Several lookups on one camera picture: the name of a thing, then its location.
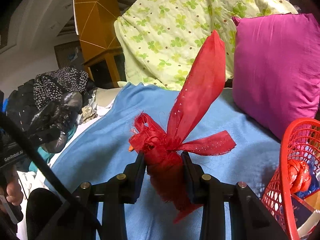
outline black polka dot fabric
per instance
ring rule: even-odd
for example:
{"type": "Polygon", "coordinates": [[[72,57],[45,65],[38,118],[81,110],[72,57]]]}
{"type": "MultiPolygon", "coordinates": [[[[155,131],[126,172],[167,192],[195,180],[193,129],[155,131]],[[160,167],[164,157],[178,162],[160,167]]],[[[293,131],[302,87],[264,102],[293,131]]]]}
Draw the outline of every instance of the black polka dot fabric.
{"type": "Polygon", "coordinates": [[[86,89],[88,74],[74,67],[65,67],[37,75],[34,80],[33,96],[38,109],[52,100],[60,100],[66,92],[86,89]]]}

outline red fabric toy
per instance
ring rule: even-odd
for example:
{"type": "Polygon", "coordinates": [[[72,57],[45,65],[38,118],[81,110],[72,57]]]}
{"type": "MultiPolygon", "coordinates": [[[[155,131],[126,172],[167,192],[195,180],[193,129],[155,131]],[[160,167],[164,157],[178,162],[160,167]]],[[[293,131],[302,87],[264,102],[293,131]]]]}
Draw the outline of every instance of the red fabric toy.
{"type": "Polygon", "coordinates": [[[157,193],[164,201],[173,202],[180,211],[174,222],[201,206],[192,204],[188,199],[182,158],[177,151],[222,155],[236,146],[227,131],[183,143],[222,92],[225,65],[224,43],[214,31],[200,49],[176,99],[170,112],[167,132],[145,113],[134,120],[138,133],[129,139],[129,143],[138,153],[144,153],[147,172],[157,193]]]}
{"type": "Polygon", "coordinates": [[[311,183],[308,164],[304,161],[288,160],[288,178],[291,194],[307,191],[311,183]]]}

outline red mesh basket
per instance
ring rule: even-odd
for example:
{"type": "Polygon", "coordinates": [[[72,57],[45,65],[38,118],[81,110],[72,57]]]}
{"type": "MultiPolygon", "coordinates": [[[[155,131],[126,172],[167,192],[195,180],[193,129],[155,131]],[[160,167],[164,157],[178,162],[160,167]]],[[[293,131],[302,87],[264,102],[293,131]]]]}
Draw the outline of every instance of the red mesh basket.
{"type": "Polygon", "coordinates": [[[320,168],[320,122],[311,118],[299,118],[288,126],[283,135],[279,167],[261,199],[290,240],[300,238],[293,215],[287,162],[296,159],[308,163],[312,156],[316,158],[315,172],[320,168]]]}

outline pink pillow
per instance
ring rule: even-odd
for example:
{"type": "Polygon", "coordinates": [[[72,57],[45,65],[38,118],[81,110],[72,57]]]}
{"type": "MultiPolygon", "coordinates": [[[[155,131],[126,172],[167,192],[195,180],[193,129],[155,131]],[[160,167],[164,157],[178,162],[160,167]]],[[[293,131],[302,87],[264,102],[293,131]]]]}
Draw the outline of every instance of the pink pillow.
{"type": "Polygon", "coordinates": [[[238,19],[233,98],[279,139],[290,122],[314,118],[320,97],[320,27],[312,14],[238,19]]]}

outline black cable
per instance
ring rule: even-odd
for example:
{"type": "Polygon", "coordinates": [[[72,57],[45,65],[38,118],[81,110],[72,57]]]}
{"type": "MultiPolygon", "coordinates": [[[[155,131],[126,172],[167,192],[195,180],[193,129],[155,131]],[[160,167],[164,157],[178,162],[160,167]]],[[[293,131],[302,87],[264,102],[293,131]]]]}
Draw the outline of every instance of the black cable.
{"type": "Polygon", "coordinates": [[[93,216],[88,208],[82,205],[61,183],[57,176],[52,172],[48,167],[45,161],[42,159],[40,154],[35,151],[34,147],[30,143],[29,139],[23,134],[22,131],[10,120],[9,117],[5,116],[0,112],[0,127],[8,133],[16,143],[23,149],[23,151],[29,156],[29,158],[34,162],[46,179],[51,183],[51,185],[57,190],[57,192],[71,205],[83,212],[92,223],[95,225],[95,228],[98,231],[101,240],[102,238],[102,226],[98,219],[93,216]]]}
{"type": "Polygon", "coordinates": [[[17,175],[18,175],[18,179],[19,179],[19,181],[20,181],[20,184],[21,184],[21,187],[22,187],[23,193],[24,193],[24,195],[26,196],[26,199],[27,199],[27,201],[28,201],[28,197],[27,197],[27,194],[26,194],[26,192],[25,192],[25,190],[24,190],[24,187],[23,187],[22,181],[21,181],[21,179],[20,179],[20,177],[19,177],[19,174],[18,174],[18,173],[17,173],[17,175]]]}

